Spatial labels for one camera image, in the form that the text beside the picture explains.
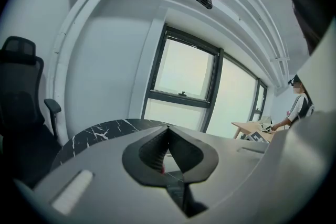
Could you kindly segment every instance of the black marble tabletop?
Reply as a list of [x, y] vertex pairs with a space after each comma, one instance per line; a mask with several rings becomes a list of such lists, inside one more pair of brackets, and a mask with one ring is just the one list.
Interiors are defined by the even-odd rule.
[[89, 127], [75, 135], [62, 147], [52, 163], [51, 170], [54, 170], [94, 144], [162, 125], [166, 125], [166, 123], [129, 119], [109, 121]]

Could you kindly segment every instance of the office chair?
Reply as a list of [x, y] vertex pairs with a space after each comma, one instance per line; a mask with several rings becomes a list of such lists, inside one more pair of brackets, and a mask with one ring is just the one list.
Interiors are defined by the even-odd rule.
[[44, 125], [39, 108], [38, 89], [44, 67], [30, 40], [9, 37], [0, 50], [0, 134], [8, 171], [33, 188], [49, 173], [61, 149], [57, 142], [55, 100], [44, 103], [50, 110], [52, 130]]

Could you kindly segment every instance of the white wall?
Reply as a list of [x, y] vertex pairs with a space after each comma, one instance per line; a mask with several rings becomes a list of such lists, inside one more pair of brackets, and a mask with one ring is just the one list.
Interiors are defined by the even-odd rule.
[[270, 114], [273, 123], [279, 123], [287, 116], [287, 111], [292, 108], [296, 97], [297, 95], [293, 93], [292, 87], [288, 87], [278, 97], [274, 97]]
[[9, 0], [0, 20], [0, 46], [9, 36], [21, 36], [36, 44], [36, 54], [45, 62], [39, 95], [44, 117], [49, 113], [43, 104], [46, 74], [51, 47], [57, 32], [75, 0]]
[[65, 113], [70, 137], [128, 118], [135, 74], [156, 0], [102, 0], [72, 52]]

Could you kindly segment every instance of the chair armrest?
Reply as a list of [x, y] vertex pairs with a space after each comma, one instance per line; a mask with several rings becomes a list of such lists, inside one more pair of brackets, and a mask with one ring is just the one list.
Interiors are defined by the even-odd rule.
[[52, 131], [54, 132], [55, 139], [57, 139], [58, 135], [57, 135], [57, 129], [56, 129], [56, 114], [61, 112], [62, 109], [60, 105], [54, 99], [45, 99], [44, 104], [46, 104], [47, 108], [50, 111]]
[[62, 111], [60, 105], [54, 99], [45, 99], [44, 104], [46, 104], [49, 111], [53, 114], [57, 114]]

